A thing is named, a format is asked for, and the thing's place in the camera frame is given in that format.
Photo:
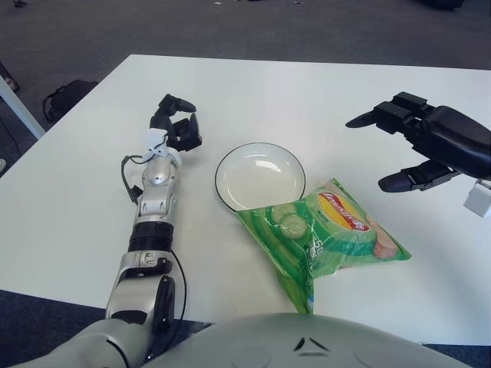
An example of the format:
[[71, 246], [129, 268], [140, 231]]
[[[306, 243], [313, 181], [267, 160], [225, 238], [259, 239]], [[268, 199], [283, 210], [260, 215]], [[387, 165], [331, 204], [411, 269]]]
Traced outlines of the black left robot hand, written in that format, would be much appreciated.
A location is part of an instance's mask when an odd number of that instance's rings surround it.
[[[176, 113], [189, 113], [190, 116], [176, 122], [171, 121]], [[150, 119], [150, 128], [167, 131], [166, 145], [178, 152], [189, 152], [201, 146], [203, 139], [199, 133], [196, 107], [189, 101], [167, 94]]]

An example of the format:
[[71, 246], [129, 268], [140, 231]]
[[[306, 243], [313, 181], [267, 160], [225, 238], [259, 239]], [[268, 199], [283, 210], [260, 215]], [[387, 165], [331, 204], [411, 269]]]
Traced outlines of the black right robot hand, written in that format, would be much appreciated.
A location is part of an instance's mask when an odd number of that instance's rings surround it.
[[352, 129], [370, 125], [401, 133], [427, 158], [380, 179], [384, 192], [425, 191], [461, 174], [490, 180], [490, 130], [458, 110], [434, 107], [422, 97], [400, 92], [346, 123]]

